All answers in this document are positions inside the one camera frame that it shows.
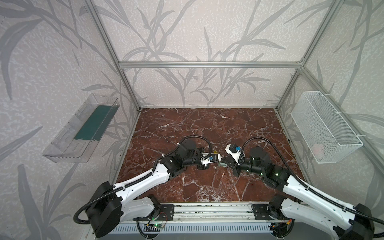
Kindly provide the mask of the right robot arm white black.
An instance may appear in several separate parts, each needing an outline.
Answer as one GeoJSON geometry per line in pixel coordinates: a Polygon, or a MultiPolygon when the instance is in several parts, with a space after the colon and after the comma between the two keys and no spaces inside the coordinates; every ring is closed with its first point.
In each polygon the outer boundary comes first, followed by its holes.
{"type": "Polygon", "coordinates": [[[313,188],[288,169],[273,164],[269,154],[261,147],[252,148],[248,158],[236,144],[227,145],[226,152],[228,157],[222,158],[222,161],[233,169],[235,176],[239,176],[241,172],[259,175],[266,186],[303,202],[299,204],[276,195],[268,210],[273,218],[298,220],[336,240],[374,238],[375,226],[370,220],[371,211],[366,206],[353,206],[313,188]]]}

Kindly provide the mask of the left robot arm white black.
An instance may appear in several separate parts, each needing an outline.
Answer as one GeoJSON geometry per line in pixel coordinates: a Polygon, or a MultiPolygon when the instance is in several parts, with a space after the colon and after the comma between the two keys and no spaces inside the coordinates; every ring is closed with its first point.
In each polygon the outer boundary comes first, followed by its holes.
{"type": "Polygon", "coordinates": [[[209,146],[208,152],[204,153],[194,139],[195,136],[181,139],[174,150],[159,157],[151,169],[136,177],[114,185],[108,181],[100,184],[89,202],[75,213],[74,222],[91,225],[96,238],[101,238],[122,221],[154,218],[159,213],[160,203],[155,197],[139,199],[139,196],[179,176],[190,166],[204,168],[203,162],[212,156],[213,147],[209,140],[200,138],[209,146]]]}

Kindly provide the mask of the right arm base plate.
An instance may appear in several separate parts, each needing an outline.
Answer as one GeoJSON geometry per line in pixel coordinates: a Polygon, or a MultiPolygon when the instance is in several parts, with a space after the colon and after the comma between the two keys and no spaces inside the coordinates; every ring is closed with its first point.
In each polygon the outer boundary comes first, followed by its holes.
{"type": "Polygon", "coordinates": [[[254,214],[255,220],[283,222],[287,222],[289,220],[289,218],[283,215],[280,208],[274,207],[271,204],[252,204],[251,210],[254,214]]]}

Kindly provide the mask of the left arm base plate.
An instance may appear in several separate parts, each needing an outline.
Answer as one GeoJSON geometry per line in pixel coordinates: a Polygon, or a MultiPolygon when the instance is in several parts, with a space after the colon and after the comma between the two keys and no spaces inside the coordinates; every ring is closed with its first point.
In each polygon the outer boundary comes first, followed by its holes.
{"type": "Polygon", "coordinates": [[[172,221],[175,213],[175,205],[165,204],[155,207],[149,216],[142,218],[146,221],[172,221]]]}

